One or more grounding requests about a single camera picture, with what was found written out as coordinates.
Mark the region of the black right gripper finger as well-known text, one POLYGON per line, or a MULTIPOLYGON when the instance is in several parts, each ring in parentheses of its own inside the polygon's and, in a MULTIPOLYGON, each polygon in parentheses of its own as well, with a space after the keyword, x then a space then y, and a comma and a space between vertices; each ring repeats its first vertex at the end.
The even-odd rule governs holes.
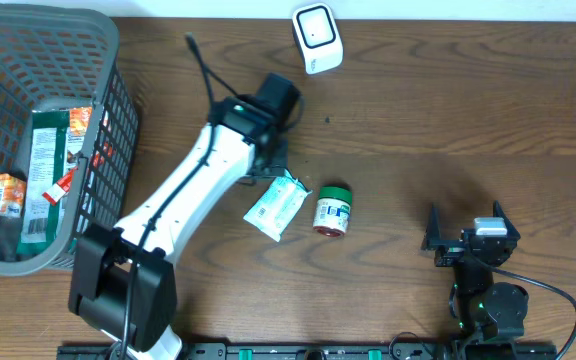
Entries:
POLYGON ((439 225, 439 212, 434 203, 431 204, 428 223, 424 235, 425 241, 440 241, 441 230, 439 225))
POLYGON ((506 216, 505 212, 502 209, 501 204, 497 200, 495 200, 493 202, 492 208, 493 208, 493 216, 503 219, 505 227, 507 229, 507 234, 508 235, 517 235, 518 234, 517 229, 512 224, 512 222, 509 220, 509 218, 506 216))

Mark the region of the white teal wipes packet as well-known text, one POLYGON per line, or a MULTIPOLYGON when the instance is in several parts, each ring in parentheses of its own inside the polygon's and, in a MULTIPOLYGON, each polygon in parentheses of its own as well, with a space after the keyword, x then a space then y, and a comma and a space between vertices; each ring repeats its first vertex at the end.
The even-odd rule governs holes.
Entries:
POLYGON ((305 199, 311 194, 305 185, 285 169, 276 177, 267 191, 248 210, 243 219, 276 242, 305 199))

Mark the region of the green lid spice jar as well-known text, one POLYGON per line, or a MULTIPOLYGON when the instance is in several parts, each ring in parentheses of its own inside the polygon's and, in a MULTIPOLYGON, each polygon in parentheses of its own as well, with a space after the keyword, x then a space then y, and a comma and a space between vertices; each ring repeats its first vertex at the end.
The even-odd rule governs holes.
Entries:
POLYGON ((316 202, 313 229, 327 237, 341 237, 347 232, 352 207, 352 193, 345 187, 323 186, 316 202))

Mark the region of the red white sachet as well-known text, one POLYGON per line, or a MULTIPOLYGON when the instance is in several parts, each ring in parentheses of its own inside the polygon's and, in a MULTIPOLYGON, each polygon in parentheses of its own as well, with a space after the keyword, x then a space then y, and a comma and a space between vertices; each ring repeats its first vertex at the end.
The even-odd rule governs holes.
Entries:
POLYGON ((72 179, 77 170, 77 167, 70 169, 63 177, 42 194, 42 196, 52 206, 56 206, 58 202, 70 192, 72 179))

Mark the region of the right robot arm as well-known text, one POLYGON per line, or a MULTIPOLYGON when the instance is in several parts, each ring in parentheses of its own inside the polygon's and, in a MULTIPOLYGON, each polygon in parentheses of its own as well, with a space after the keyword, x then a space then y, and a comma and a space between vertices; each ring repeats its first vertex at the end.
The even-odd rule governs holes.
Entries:
POLYGON ((493 272, 509 259, 520 233, 493 203, 490 217, 478 217, 457 239, 442 236, 438 209, 430 210, 422 248, 435 253, 437 267, 449 267, 455 281, 449 309, 461 334, 436 347, 436 359, 517 359, 516 339, 524 335, 529 295, 519 286, 497 282, 493 272))

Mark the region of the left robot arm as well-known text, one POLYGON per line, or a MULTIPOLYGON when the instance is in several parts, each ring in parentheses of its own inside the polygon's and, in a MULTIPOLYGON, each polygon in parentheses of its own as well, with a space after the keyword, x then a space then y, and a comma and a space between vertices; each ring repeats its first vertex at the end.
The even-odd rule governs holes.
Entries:
POLYGON ((119 358, 180 354, 182 340, 171 327, 179 257, 235 183, 274 170, 288 120, 302 113, 299 95, 239 95, 213 104, 191 151, 157 190, 115 225, 92 225, 78 240, 69 309, 114 338, 119 358))

